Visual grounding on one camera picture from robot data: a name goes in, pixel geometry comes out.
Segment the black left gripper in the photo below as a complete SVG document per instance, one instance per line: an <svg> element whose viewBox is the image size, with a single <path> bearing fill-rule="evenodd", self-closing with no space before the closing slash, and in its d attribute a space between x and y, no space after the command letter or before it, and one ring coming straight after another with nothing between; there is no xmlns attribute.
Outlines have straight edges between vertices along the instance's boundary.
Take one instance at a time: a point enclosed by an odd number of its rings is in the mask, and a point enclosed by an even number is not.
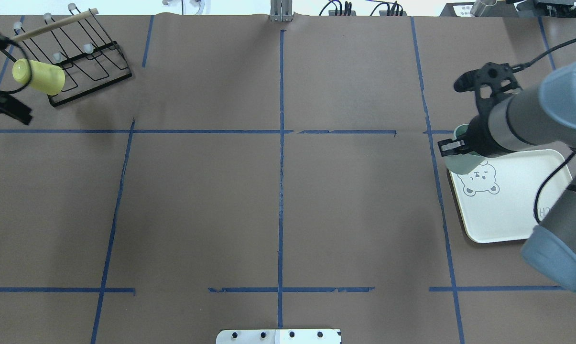
<svg viewBox="0 0 576 344"><path fill-rule="evenodd" d="M14 96L0 92L0 114L10 116L12 119L28 126L32 121L32 109Z"/></svg>

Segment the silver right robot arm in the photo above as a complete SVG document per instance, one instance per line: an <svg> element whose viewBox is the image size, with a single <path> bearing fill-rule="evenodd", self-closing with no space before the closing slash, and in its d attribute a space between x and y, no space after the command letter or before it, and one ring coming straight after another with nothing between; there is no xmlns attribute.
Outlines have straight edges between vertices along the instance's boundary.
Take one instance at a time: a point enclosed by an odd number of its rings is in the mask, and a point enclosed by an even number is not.
<svg viewBox="0 0 576 344"><path fill-rule="evenodd" d="M474 92L477 115L465 133L438 142L444 157L475 153L500 158L561 143L576 157L576 62L523 88L515 74L527 64L487 63L456 79L456 92ZM523 260L567 291L576 292L576 176L543 217L533 201L535 226L521 248Z"/></svg>

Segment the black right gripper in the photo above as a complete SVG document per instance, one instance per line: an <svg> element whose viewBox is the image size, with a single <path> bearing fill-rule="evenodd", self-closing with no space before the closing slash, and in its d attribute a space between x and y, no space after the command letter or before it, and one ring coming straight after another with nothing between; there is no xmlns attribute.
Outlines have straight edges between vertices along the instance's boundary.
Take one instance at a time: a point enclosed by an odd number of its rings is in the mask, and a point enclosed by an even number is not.
<svg viewBox="0 0 576 344"><path fill-rule="evenodd" d="M470 121L463 140L446 139L438 142L442 157L465 154L466 145L471 152L478 155L487 158L496 157L496 142L483 117L475 117Z"/></svg>

